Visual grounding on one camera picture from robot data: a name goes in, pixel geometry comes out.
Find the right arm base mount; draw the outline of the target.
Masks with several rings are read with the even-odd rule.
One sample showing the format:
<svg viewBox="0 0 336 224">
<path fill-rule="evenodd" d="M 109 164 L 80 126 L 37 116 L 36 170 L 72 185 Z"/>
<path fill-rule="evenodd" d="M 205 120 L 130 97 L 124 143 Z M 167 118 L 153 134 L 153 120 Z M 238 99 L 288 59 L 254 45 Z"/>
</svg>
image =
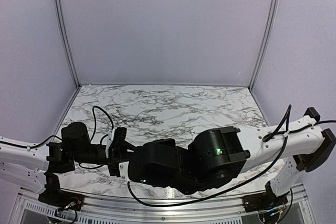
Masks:
<svg viewBox="0 0 336 224">
<path fill-rule="evenodd" d="M 288 202 L 286 194 L 276 197 L 266 193 L 246 195 L 242 200 L 246 212 L 271 210 Z"/>
</svg>

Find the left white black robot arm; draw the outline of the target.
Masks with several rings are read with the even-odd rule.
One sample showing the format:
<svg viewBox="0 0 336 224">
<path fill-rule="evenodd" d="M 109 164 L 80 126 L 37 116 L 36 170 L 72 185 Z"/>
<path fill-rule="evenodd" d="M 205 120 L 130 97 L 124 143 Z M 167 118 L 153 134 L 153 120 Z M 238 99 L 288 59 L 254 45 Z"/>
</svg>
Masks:
<svg viewBox="0 0 336 224">
<path fill-rule="evenodd" d="M 120 176 L 120 164 L 130 160 L 135 146 L 125 140 L 127 130 L 118 127 L 103 140 L 93 144 L 85 124 L 71 123 L 40 144 L 1 138 L 1 179 L 45 196 L 54 205 L 66 202 L 66 193 L 60 189 L 58 174 L 75 171 L 75 164 L 107 166 L 111 176 Z"/>
</svg>

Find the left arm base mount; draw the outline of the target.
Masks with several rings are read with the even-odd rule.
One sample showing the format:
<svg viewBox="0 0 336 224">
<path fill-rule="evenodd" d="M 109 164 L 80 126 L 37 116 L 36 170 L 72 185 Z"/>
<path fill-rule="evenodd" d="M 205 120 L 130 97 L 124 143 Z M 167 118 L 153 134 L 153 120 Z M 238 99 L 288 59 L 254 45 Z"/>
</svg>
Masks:
<svg viewBox="0 0 336 224">
<path fill-rule="evenodd" d="M 70 203 L 75 202 L 75 205 L 71 208 L 76 211 L 80 211 L 83 204 L 84 195 L 63 190 L 45 190 L 39 195 L 38 200 L 42 203 L 58 208 L 64 208 Z"/>
</svg>

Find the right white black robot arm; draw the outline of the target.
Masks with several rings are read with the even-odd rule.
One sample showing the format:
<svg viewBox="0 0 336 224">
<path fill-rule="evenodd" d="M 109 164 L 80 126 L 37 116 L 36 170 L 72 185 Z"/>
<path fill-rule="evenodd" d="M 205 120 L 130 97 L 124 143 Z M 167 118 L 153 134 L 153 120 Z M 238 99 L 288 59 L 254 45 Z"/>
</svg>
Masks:
<svg viewBox="0 0 336 224">
<path fill-rule="evenodd" d="M 132 182 L 191 195 L 220 188 L 241 173 L 281 158 L 291 159 L 289 168 L 311 172 L 335 147 L 335 135 L 321 124 L 311 107 L 288 125 L 206 130 L 187 148 L 177 146 L 172 138 L 147 142 L 132 152 L 126 176 Z"/>
</svg>

